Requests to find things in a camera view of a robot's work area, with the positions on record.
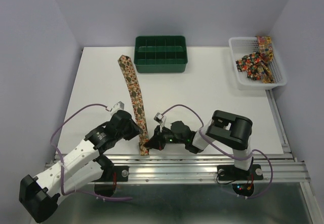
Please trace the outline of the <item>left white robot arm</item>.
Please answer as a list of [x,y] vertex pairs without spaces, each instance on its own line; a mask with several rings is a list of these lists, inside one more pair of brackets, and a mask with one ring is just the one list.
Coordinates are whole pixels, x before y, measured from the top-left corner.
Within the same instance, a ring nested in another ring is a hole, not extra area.
[[120,140],[131,140],[142,129],[124,110],[91,130],[67,155],[36,176],[27,175],[20,182],[19,201],[36,223],[51,217],[70,194],[96,180],[116,181],[114,164],[105,152]]

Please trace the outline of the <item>paisley patterned tie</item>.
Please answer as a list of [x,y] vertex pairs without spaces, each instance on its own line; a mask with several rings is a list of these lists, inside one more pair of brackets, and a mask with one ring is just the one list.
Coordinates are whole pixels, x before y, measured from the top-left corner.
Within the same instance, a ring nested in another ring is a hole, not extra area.
[[149,150],[145,147],[145,144],[148,142],[149,136],[147,131],[147,123],[142,93],[137,74],[135,72],[134,65],[130,57],[121,55],[118,59],[118,64],[126,81],[126,85],[130,94],[136,123],[143,130],[143,132],[139,135],[140,155],[148,156]]

